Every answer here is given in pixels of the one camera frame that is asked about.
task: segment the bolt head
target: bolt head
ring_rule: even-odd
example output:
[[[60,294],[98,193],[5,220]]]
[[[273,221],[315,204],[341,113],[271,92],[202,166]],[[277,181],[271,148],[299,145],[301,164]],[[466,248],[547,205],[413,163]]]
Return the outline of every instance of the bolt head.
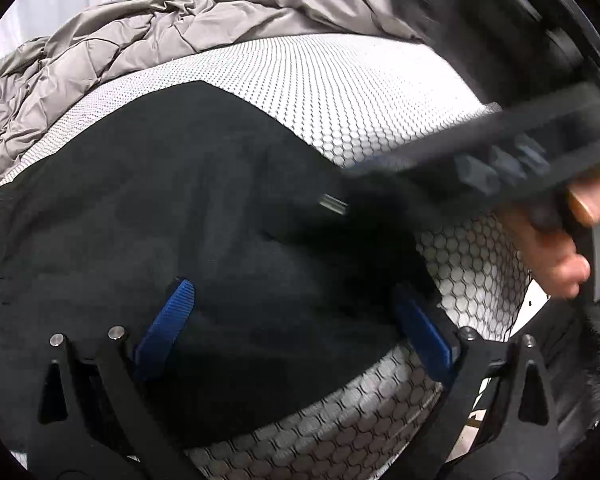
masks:
[[[64,336],[62,334],[53,334],[49,339],[51,346],[60,346],[64,342]]]
[[[475,341],[478,338],[478,333],[470,326],[463,326],[458,335],[465,341]]]
[[[120,325],[112,326],[109,328],[109,339],[113,339],[113,341],[117,341],[118,339],[122,339],[125,336],[125,328]]]
[[[522,336],[522,344],[527,348],[533,348],[536,346],[536,338],[531,334],[525,334]]]

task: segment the metal pin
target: metal pin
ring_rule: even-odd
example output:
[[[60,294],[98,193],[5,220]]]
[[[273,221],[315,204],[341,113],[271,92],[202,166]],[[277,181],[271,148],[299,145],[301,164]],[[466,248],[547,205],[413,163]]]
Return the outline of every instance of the metal pin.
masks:
[[[125,328],[120,325],[112,326],[109,328],[109,339],[113,339],[113,341],[117,341],[125,336]]]
[[[349,207],[342,200],[338,200],[337,198],[327,194],[324,194],[320,199],[320,205],[341,216],[347,214],[347,208]]]
[[[474,341],[478,337],[478,333],[470,326],[463,326],[458,335],[465,341]]]
[[[536,346],[536,338],[531,334],[525,334],[522,336],[522,344],[527,348],[533,348]]]
[[[64,336],[62,334],[53,334],[49,339],[51,346],[60,346],[64,342]]]

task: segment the hand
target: hand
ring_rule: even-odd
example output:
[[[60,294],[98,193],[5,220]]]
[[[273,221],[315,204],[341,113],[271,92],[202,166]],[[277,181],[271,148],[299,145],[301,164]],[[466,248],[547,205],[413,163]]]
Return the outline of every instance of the hand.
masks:
[[[600,176],[572,182],[569,190],[575,218],[586,226],[600,222]],[[591,269],[571,237],[564,231],[537,231],[521,207],[503,209],[497,216],[542,289],[552,296],[575,298]]]

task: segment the black cover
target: black cover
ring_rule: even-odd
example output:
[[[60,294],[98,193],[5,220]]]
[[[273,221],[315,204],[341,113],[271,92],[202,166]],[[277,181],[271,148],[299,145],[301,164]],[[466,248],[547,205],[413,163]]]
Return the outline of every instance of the black cover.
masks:
[[[262,230],[272,204],[337,196],[341,179],[267,114],[193,82],[125,105],[1,187],[5,443],[22,448],[51,335],[121,324],[137,340],[175,276],[196,306],[148,394],[185,446],[275,422],[371,366],[398,341],[392,285],[430,279],[413,237],[336,225],[281,244]]]

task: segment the white mesh fabric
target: white mesh fabric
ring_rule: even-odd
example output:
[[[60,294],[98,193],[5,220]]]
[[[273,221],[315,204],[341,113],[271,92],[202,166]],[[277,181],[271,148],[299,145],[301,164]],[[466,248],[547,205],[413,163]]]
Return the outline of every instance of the white mesh fabric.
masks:
[[[341,165],[487,111],[455,71],[423,45],[345,34],[257,40],[96,88],[54,124],[0,186],[133,99],[194,80],[250,102]],[[158,142],[168,131],[156,136]],[[496,219],[422,233],[418,241],[451,319],[485,338],[506,338],[528,273]],[[210,478],[375,478],[417,432],[439,391],[404,342],[302,412],[189,454]]]

